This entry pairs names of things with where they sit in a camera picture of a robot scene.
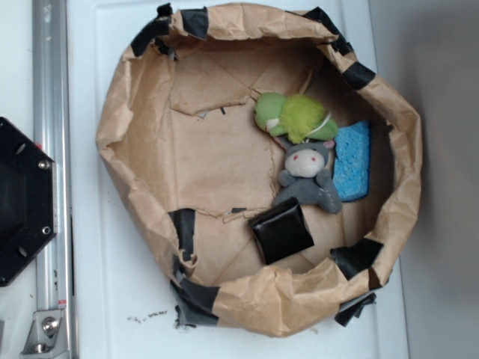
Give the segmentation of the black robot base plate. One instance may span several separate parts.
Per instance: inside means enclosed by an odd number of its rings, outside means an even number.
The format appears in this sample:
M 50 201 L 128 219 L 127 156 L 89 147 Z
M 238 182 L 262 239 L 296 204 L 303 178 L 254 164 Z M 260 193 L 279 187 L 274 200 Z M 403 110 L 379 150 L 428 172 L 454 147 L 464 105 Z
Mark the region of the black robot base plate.
M 55 162 L 1 119 L 1 286 L 9 286 L 55 235 Z

